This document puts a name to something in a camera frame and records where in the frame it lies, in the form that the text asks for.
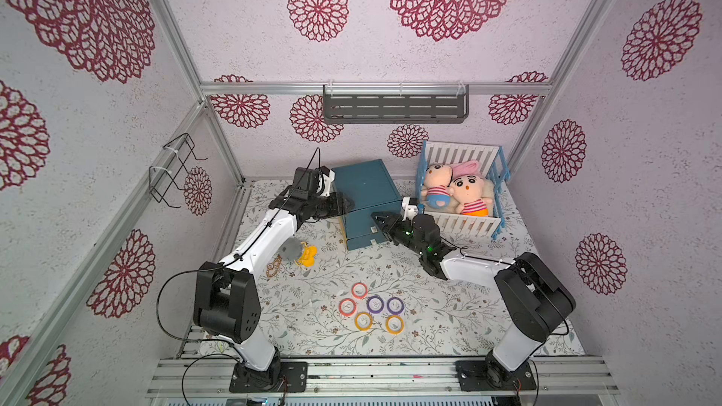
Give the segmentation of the teal drawer cabinet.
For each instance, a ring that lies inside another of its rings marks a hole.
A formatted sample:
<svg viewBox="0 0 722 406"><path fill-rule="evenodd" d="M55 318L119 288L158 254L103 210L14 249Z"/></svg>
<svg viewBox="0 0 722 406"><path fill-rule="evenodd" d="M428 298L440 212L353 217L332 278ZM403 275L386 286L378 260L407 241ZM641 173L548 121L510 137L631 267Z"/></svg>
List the teal drawer cabinet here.
<svg viewBox="0 0 722 406"><path fill-rule="evenodd" d="M374 212L398 212L402 197L381 159L345 167L336 167L335 187L353 202L342 216L346 248L359 250L387 242L384 233L373 221Z"/></svg>

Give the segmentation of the purple tape roll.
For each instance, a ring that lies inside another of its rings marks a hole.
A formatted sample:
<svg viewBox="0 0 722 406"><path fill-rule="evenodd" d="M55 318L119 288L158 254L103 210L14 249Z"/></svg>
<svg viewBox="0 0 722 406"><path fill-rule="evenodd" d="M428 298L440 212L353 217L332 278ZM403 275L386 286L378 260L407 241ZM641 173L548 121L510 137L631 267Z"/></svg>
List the purple tape roll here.
<svg viewBox="0 0 722 406"><path fill-rule="evenodd" d="M405 304L399 297L391 297L387 300L387 311L391 315L398 316L405 310Z"/></svg>
<svg viewBox="0 0 722 406"><path fill-rule="evenodd" d="M372 295L367 298L366 307L370 314L380 314L385 309L385 302L379 295Z"/></svg>

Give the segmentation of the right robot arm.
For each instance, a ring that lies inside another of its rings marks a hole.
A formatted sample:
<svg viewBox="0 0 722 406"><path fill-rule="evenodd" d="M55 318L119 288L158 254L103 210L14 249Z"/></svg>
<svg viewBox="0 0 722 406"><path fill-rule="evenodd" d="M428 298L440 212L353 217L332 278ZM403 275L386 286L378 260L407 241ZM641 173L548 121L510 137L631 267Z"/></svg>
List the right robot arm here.
<svg viewBox="0 0 722 406"><path fill-rule="evenodd" d="M374 212L372 220L385 238L419 257L429 275L471 284L494 282L511 317L502 340L487 354L489 374L510 375L526 364L576 309L576 300L539 256L525 252L512 262L472 257L441 236L428 214L406 218Z"/></svg>

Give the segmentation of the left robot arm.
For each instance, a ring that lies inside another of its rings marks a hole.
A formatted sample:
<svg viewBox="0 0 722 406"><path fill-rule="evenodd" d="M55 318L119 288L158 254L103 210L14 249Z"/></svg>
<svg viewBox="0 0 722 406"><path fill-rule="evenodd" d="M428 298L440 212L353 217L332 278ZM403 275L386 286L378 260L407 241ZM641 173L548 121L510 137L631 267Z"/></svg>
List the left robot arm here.
<svg viewBox="0 0 722 406"><path fill-rule="evenodd" d="M249 370L263 373L278 358L276 347L257 329L261 300L257 276L306 221L344 216L355 203L347 195L291 195L286 188L269 205L249 237L218 263L197 272L193 322L229 342Z"/></svg>

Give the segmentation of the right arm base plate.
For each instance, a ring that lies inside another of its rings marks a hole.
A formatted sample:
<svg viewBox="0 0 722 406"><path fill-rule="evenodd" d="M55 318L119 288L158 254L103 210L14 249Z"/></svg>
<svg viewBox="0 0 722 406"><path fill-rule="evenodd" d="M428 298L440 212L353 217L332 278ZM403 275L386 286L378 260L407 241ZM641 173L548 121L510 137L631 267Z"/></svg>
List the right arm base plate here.
<svg viewBox="0 0 722 406"><path fill-rule="evenodd" d="M460 389L464 392L522 393L535 391L538 387L534 370L528 362L515 371L507 371L500 364L486 360L458 360L454 367Z"/></svg>

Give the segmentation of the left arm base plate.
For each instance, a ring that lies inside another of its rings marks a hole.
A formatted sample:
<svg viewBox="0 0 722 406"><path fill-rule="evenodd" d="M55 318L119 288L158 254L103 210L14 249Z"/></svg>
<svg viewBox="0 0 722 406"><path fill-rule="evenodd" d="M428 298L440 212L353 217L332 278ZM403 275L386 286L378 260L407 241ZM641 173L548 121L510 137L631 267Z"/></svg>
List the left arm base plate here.
<svg viewBox="0 0 722 406"><path fill-rule="evenodd" d="M231 376L229 392L246 393L303 393L308 381L308 363L272 362L268 370L257 371L237 364Z"/></svg>

